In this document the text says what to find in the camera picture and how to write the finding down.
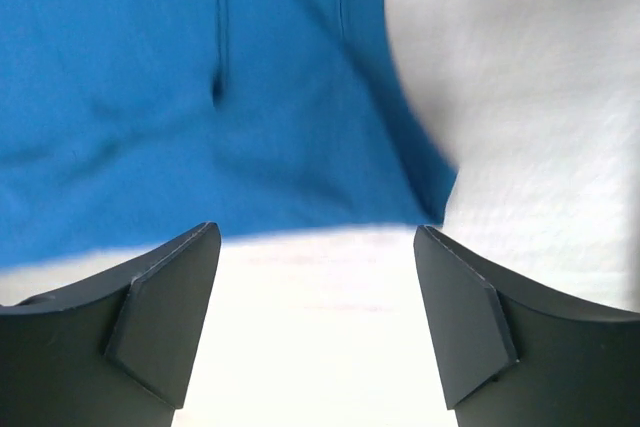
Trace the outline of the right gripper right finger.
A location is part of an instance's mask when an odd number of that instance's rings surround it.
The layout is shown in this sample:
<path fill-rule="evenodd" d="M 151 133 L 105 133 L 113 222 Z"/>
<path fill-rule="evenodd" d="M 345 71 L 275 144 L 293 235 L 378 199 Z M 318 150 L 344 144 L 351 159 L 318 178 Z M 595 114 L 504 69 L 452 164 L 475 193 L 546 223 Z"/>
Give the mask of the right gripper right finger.
<path fill-rule="evenodd" d="M 418 228 L 414 252 L 459 425 L 638 425 L 637 313 L 547 287 L 432 227 Z"/>

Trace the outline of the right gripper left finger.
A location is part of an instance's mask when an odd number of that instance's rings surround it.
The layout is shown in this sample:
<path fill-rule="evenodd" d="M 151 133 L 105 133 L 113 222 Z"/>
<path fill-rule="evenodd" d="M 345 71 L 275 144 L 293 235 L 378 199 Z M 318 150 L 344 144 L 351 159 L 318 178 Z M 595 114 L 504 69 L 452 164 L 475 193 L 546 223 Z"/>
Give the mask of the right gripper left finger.
<path fill-rule="evenodd" d="M 168 426 L 183 407 L 221 236 L 158 248 L 1 310 L 5 426 Z"/>

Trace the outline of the blue t shirt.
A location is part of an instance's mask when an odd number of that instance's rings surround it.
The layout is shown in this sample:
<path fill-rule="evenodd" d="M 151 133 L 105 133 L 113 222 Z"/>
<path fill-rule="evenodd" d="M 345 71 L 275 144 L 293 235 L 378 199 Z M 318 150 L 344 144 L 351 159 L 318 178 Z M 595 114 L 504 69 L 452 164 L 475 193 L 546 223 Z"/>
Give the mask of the blue t shirt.
<path fill-rule="evenodd" d="M 1 263 L 441 225 L 384 0 L 1 0 Z"/>

